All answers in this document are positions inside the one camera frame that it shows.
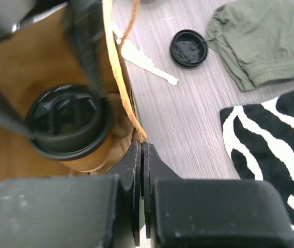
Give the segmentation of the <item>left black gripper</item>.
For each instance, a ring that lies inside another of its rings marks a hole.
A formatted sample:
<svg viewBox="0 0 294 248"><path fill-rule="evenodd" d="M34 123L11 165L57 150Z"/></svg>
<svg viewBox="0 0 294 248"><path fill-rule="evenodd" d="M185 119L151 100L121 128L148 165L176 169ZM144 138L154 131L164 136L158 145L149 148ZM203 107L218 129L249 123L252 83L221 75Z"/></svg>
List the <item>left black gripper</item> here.
<svg viewBox="0 0 294 248"><path fill-rule="evenodd" d="M64 8L66 1L0 1L0 41Z"/></svg>

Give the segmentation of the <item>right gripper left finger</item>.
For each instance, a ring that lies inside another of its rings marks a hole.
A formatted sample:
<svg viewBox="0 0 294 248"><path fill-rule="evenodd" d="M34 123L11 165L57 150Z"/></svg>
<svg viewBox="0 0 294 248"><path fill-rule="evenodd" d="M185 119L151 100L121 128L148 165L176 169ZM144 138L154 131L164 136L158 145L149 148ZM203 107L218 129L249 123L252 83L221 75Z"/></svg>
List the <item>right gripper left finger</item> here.
<svg viewBox="0 0 294 248"><path fill-rule="evenodd" d="M118 175L118 201L113 245L140 245L142 146L133 142L124 157L108 173Z"/></svg>

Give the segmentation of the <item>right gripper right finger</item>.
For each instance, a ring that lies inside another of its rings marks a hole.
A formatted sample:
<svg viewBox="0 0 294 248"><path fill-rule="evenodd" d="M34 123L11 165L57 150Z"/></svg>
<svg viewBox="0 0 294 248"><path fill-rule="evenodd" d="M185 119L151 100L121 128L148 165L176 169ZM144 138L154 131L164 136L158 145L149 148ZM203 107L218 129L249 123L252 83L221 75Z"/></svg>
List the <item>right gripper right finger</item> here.
<svg viewBox="0 0 294 248"><path fill-rule="evenodd" d="M141 194L144 201L146 238L150 239L151 197L154 181L158 177L175 179L180 179L181 177L162 161L153 144L143 143L141 152Z"/></svg>

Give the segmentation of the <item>brown paper coffee cup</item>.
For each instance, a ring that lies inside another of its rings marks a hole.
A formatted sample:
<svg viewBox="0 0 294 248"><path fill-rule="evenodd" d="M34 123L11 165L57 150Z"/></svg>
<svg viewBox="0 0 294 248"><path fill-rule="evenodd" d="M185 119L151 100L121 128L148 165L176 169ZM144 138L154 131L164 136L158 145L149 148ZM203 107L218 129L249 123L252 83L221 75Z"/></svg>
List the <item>brown paper coffee cup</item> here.
<svg viewBox="0 0 294 248"><path fill-rule="evenodd" d="M100 169L107 162L111 147L112 138L108 137L99 148L85 157L61 162L67 167L78 172L93 172Z"/></svg>

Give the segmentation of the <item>green paper gift bag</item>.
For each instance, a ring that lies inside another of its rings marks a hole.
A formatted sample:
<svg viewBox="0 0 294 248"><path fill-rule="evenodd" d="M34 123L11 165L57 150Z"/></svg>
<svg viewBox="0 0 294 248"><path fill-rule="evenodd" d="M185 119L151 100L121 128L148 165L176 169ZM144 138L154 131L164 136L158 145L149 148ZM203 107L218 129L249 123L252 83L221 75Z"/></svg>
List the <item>green paper gift bag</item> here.
<svg viewBox="0 0 294 248"><path fill-rule="evenodd" d="M110 33L113 3L101 2L105 34L98 43L98 66L105 95L120 95L122 106L135 127L132 143L144 142L146 133L138 119L126 64ZM0 92L22 115L27 114L36 98L52 87L87 85L87 75L66 38L64 12L65 8L58 10L0 43ZM0 127L0 181L67 173L83 172L44 157L26 138Z"/></svg>

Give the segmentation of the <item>black plastic cup lid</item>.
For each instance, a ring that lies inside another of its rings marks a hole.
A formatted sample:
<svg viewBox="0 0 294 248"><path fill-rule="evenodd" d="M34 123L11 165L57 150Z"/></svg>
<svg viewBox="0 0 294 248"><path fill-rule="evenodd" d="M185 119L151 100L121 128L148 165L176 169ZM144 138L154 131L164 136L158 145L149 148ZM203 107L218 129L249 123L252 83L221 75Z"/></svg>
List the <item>black plastic cup lid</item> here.
<svg viewBox="0 0 294 248"><path fill-rule="evenodd" d="M205 61L208 46L200 33L191 29L183 29L174 35L169 51L177 64L190 69L198 67Z"/></svg>

